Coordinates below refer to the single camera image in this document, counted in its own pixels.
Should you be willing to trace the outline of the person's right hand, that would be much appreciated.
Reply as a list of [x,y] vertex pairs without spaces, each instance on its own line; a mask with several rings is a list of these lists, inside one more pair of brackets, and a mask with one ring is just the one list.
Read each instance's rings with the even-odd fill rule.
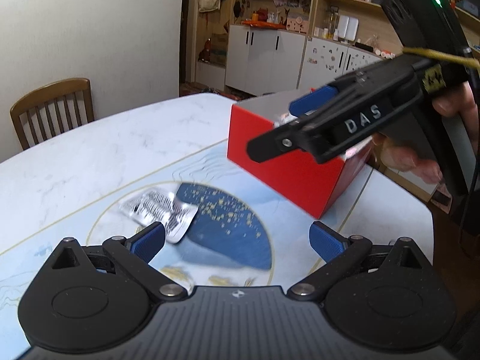
[[[479,113],[470,84],[465,82],[459,88],[435,99],[432,105],[443,117],[459,115],[462,118],[473,150],[477,153]],[[385,166],[400,172],[411,172],[428,185],[436,185],[442,180],[443,174],[439,164],[433,160],[420,158],[412,148],[400,146],[381,133],[374,133],[373,144],[379,148],[379,158]]]

